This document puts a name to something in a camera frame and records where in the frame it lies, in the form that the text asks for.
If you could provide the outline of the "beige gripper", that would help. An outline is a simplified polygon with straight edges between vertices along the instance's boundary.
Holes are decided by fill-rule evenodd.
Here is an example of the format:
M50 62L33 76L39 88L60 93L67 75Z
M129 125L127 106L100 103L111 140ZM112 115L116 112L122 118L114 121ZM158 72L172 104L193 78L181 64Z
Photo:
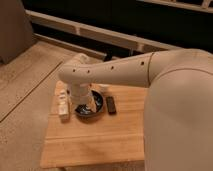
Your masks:
M92 98L91 86L89 84L70 84L69 109L75 110L75 104L88 104L88 109L92 113L97 112L96 101Z

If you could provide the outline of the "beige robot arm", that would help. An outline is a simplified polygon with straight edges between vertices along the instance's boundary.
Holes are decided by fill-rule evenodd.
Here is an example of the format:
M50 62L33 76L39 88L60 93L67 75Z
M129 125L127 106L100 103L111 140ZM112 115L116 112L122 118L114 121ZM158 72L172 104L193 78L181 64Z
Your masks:
M158 51L90 64L78 54L59 70L76 104L89 85L146 87L145 171L213 171L213 54L200 49Z

